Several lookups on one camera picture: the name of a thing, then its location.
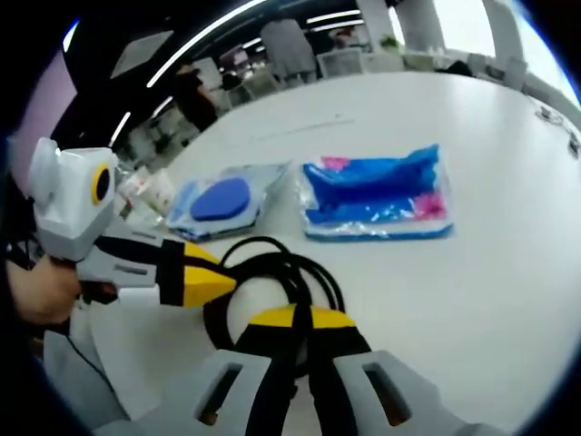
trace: window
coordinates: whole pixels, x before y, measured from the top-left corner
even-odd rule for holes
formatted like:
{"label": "window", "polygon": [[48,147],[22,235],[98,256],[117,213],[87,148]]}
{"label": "window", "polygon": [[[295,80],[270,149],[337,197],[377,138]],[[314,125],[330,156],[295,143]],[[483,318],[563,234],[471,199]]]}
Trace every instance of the window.
{"label": "window", "polygon": [[522,16],[517,16],[517,24],[528,70],[558,89],[571,103],[579,107],[573,86],[535,28]]}
{"label": "window", "polygon": [[406,41],[403,37],[403,30],[401,30],[401,24],[399,23],[398,13],[395,7],[389,9],[389,19],[391,20],[391,26],[393,27],[393,33],[395,34],[396,40],[401,44],[405,45]]}
{"label": "window", "polygon": [[490,22],[482,0],[434,0],[446,48],[496,55]]}

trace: blue foam pad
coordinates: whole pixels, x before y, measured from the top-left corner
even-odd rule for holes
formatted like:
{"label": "blue foam pad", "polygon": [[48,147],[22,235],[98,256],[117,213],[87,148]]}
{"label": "blue foam pad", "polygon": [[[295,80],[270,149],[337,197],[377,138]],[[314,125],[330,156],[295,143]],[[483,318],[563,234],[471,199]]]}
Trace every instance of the blue foam pad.
{"label": "blue foam pad", "polygon": [[242,213],[251,201],[251,190],[244,179],[222,180],[200,195],[190,208],[196,221],[228,220]]}

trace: office desk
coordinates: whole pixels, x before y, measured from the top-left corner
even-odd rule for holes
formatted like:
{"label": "office desk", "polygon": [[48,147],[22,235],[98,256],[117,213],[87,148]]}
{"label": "office desk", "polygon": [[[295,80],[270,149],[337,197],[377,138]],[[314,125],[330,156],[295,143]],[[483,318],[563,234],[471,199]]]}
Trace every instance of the office desk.
{"label": "office desk", "polygon": [[[261,231],[325,265],[369,344],[436,383],[446,407],[466,421],[515,431],[556,387],[581,333],[581,170],[568,135],[535,110],[520,93],[467,77],[352,76],[226,114],[168,172],[183,183],[234,164],[402,156],[439,143],[456,223],[447,239],[309,241],[292,180]],[[207,247],[221,256],[234,241]],[[245,284],[229,314],[234,337],[254,313],[284,303],[273,282]],[[155,406],[168,379],[212,350],[200,310],[94,308],[91,326],[133,417]],[[305,381],[285,429],[319,434]]]}

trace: blue plastic package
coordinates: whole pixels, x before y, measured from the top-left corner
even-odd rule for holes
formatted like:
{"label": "blue plastic package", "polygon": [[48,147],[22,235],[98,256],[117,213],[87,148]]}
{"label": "blue plastic package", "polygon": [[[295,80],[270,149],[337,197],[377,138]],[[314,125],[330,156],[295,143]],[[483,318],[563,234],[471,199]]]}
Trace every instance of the blue plastic package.
{"label": "blue plastic package", "polygon": [[287,168],[287,163],[236,166],[192,179],[175,196],[165,224],[194,242],[249,232]]}
{"label": "blue plastic package", "polygon": [[321,157],[298,182],[307,236],[327,241],[427,239],[453,224],[439,146],[404,158]]}

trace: hand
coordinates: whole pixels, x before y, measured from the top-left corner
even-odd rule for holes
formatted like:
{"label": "hand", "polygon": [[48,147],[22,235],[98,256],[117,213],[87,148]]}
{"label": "hand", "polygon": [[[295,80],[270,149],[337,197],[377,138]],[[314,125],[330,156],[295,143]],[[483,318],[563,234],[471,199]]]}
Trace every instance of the hand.
{"label": "hand", "polygon": [[7,263],[8,281],[20,316],[36,324],[64,322],[71,316],[81,284],[72,263],[43,257],[32,271]]}

